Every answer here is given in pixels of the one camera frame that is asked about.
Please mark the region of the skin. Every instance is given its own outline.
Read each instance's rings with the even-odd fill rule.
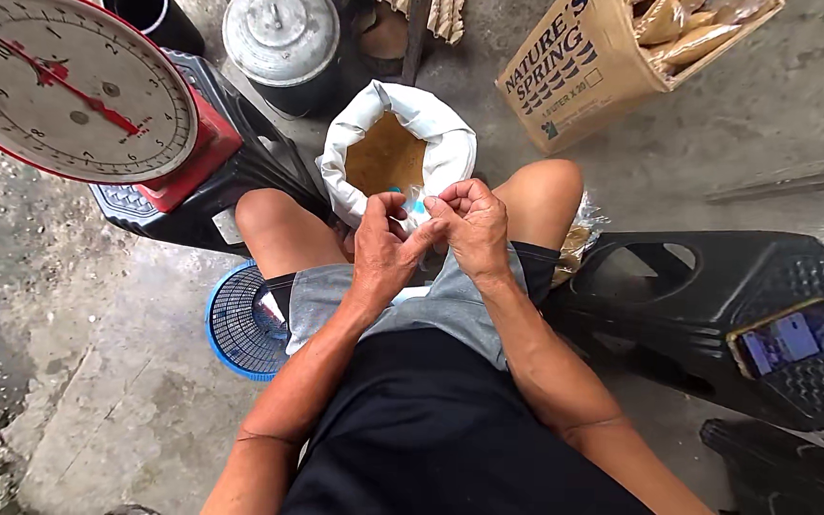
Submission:
[[[426,199],[434,218],[409,238],[389,219],[405,217],[399,207],[404,196],[371,197],[354,239],[348,293],[257,399],[202,513],[278,512],[300,448],[337,389],[361,333],[406,286],[425,250],[447,242],[482,294],[517,387],[536,418],[656,513],[711,513],[654,456],[592,370],[548,327],[507,265],[509,239],[561,246],[582,188],[568,161],[524,167],[495,192],[481,181],[458,182]],[[329,229],[287,195],[249,195],[238,206],[237,222],[265,277],[345,262]],[[270,241],[276,244],[264,244]]]

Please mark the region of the mobile phone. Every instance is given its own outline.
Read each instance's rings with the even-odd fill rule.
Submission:
[[[727,334],[750,380],[824,352],[824,299],[811,299]]]

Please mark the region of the blue plastic piece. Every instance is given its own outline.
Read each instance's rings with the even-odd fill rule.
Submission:
[[[266,293],[257,263],[249,260],[218,281],[205,307],[205,334],[215,355],[253,381],[271,381],[288,361],[287,325],[258,302]]]

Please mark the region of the brown sugar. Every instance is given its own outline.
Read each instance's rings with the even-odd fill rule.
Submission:
[[[384,113],[364,139],[348,147],[345,175],[367,196],[421,184],[428,143],[412,135],[393,113]]]

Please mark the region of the knee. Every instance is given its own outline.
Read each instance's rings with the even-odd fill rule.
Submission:
[[[545,159],[528,164],[512,177],[517,196],[529,204],[556,202],[570,205],[583,195],[580,167],[566,159]]]
[[[237,202],[235,221],[241,234],[286,222],[301,207],[287,193],[266,188],[247,192]]]
[[[517,171],[531,190],[543,194],[571,197],[583,194],[583,177],[580,167],[566,159],[545,159],[528,164]]]

